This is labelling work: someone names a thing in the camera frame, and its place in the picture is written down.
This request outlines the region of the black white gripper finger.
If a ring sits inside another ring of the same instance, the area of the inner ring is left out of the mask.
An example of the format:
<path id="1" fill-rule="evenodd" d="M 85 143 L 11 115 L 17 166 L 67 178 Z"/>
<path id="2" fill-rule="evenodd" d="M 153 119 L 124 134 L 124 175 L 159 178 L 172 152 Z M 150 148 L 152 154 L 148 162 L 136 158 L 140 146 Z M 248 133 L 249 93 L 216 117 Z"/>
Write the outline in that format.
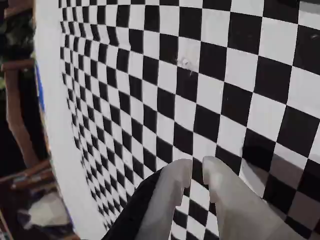
<path id="1" fill-rule="evenodd" d="M 191 159 L 178 159 L 143 180 L 104 238 L 167 240 L 192 169 Z"/>

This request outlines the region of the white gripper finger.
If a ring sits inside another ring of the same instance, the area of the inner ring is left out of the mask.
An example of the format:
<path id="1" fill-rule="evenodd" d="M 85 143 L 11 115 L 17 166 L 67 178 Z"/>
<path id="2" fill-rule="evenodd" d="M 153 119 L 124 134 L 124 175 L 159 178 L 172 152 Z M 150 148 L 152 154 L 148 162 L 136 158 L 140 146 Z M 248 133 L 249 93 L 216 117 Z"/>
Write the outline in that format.
<path id="1" fill-rule="evenodd" d="M 220 159 L 205 156 L 202 174 L 221 240 L 302 239 Z"/>

